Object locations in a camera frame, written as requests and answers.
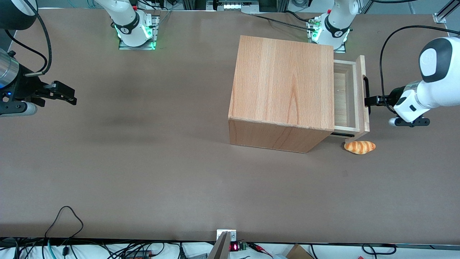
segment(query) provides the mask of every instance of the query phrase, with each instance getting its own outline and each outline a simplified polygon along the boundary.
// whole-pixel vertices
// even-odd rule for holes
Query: wooden cabinet
[[[331,46],[241,36],[230,143],[305,153],[332,132],[365,134],[361,67],[334,61]]]

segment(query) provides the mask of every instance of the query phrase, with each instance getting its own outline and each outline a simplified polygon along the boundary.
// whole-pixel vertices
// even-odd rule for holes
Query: bread
[[[375,144],[370,141],[353,141],[345,143],[344,148],[352,153],[364,155],[375,149]]]

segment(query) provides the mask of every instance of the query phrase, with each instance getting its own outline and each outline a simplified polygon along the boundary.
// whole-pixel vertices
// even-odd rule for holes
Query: wooden drawer
[[[364,56],[356,62],[334,60],[334,120],[331,136],[354,141],[369,132],[369,113],[364,106],[366,67]]]

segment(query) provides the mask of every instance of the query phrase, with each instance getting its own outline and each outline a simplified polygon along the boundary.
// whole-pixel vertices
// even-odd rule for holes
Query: brown table
[[[79,237],[272,242],[460,244],[460,107],[431,125],[393,128],[372,110],[358,156],[327,138],[307,154],[228,144],[227,113],[240,35],[305,41],[301,30],[237,12],[174,12],[155,51],[119,51],[104,10],[41,10],[53,63],[43,81],[76,89],[78,105],[47,101],[31,117],[0,120],[0,236],[43,236],[63,205]],[[301,24],[287,14],[270,17]],[[359,15],[346,54],[366,56],[380,94],[385,38],[429,15]],[[384,56],[386,91],[420,79],[422,47],[444,33],[399,32]],[[46,53],[38,23],[17,38]],[[36,70],[41,59],[17,45]],[[69,236],[65,212],[51,236]]]

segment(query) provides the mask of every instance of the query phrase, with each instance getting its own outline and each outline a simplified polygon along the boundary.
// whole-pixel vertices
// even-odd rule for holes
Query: red digital display
[[[240,250],[240,244],[239,242],[232,242],[229,246],[229,251],[230,252],[235,252]]]

